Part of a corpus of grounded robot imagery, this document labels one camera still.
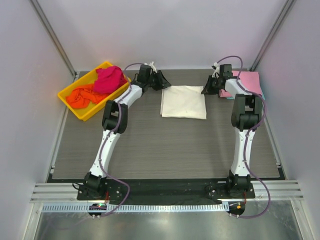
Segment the white t shirt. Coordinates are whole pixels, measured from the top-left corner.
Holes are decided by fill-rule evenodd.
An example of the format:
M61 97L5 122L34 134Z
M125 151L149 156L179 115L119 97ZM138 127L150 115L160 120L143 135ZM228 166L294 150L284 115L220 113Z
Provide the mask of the white t shirt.
M203 86L174 85L162 90L160 115L163 118L207 119Z

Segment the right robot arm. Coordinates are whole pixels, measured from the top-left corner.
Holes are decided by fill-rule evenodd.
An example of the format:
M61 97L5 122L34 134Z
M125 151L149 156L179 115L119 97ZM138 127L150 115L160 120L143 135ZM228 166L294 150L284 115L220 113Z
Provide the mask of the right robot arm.
M252 189L250 160L253 138L262 120L263 101L259 94L248 90L240 80L209 76L203 95L215 95L226 90L234 98L231 125L235 131L233 162L225 184L212 190L212 196L243 198Z

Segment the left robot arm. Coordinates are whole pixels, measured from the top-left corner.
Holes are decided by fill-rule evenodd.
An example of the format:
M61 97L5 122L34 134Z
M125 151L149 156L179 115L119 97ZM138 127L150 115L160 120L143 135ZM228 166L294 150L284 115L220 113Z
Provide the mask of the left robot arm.
M161 70L154 71L149 66L142 66L137 79L130 83L128 89L116 99L106 102L101 123L101 143L83 184L79 186L79 195L101 200L107 194L106 179L111 177L108 173L109 164L117 141L127 129L129 108L149 88L159 91L170 86Z

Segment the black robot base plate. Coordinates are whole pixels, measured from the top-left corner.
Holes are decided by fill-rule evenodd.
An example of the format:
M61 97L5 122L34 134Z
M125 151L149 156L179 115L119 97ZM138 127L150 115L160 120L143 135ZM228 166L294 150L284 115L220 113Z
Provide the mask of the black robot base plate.
M253 185L232 187L222 178L181 178L181 179L125 179L103 178L97 184L85 181L78 187L78 200L103 200L108 197L115 201L126 194L131 199L160 196L208 196L216 199L256 197Z

